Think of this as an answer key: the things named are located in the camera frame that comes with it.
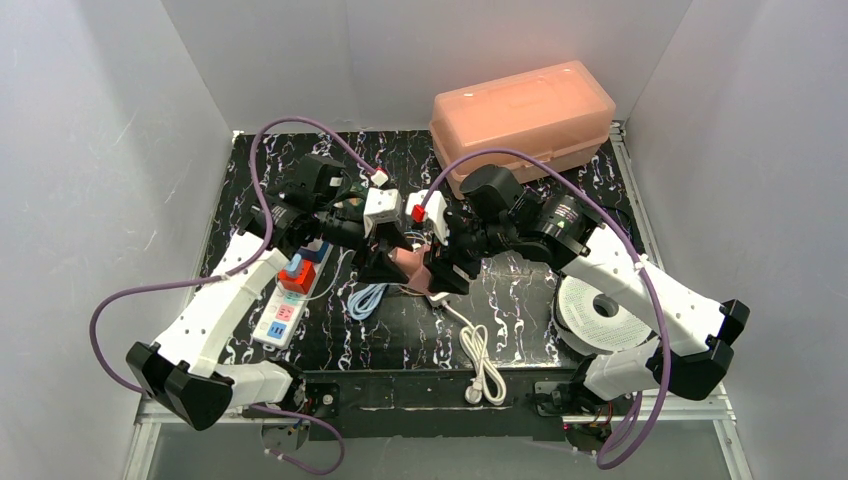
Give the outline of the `pink power adapter plug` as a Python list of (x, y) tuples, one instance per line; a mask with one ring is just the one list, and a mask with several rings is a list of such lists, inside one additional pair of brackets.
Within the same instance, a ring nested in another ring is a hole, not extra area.
[(414, 251), (395, 248), (389, 254), (389, 258), (407, 277), (403, 285), (412, 291), (424, 295), (432, 295), (429, 289), (432, 274), (424, 264), (425, 257), (429, 251), (430, 246), (425, 245)]

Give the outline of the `long white power strip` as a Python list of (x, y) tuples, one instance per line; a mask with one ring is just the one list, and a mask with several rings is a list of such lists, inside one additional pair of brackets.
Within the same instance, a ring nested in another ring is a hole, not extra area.
[(275, 289), (269, 296), (262, 314), (251, 332), (251, 338), (262, 344), (264, 349), (284, 350), (289, 346), (301, 317), (307, 309), (308, 302), (317, 297), (316, 283), (332, 250), (333, 247), (329, 243), (323, 240), (314, 240), (296, 252), (302, 255), (303, 260), (314, 263), (316, 278), (311, 291), (307, 295), (284, 290), (276, 277)]

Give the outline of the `pink translucent storage box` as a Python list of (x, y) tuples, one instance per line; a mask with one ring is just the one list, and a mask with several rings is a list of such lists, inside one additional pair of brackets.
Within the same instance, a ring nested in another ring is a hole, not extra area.
[(482, 151), (449, 173), (453, 194), (477, 168), (496, 164), (521, 183), (545, 177), (502, 154), (523, 152), (556, 172), (588, 163), (609, 137), (616, 105), (579, 61), (570, 61), (438, 94), (429, 131), (439, 165)]

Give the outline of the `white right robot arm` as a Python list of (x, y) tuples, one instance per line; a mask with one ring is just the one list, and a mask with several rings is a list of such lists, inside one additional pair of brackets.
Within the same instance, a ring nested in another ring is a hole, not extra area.
[(430, 294), (465, 295), (486, 258), (513, 252), (580, 281), (653, 332), (634, 347), (583, 360), (573, 398), (601, 403), (658, 389), (702, 400), (724, 379), (750, 310), (700, 295), (640, 255), (627, 234), (578, 187), (540, 198), (506, 168), (486, 165), (463, 182), (472, 214), (454, 213), (436, 186), (411, 194), (405, 212), (434, 233), (422, 256)]

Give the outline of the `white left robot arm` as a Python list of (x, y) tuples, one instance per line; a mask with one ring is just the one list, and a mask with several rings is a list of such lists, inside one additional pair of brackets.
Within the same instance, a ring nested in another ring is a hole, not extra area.
[(202, 431), (235, 407), (303, 403), (301, 374), (286, 362), (223, 365), (219, 356), (249, 307), (298, 250), (324, 237), (362, 250), (363, 220), (341, 220), (329, 207), (347, 199), (343, 165), (305, 156), (277, 192), (254, 189), (253, 213), (230, 240), (211, 276), (193, 281), (188, 306), (151, 344), (135, 343), (126, 361), (144, 393)]

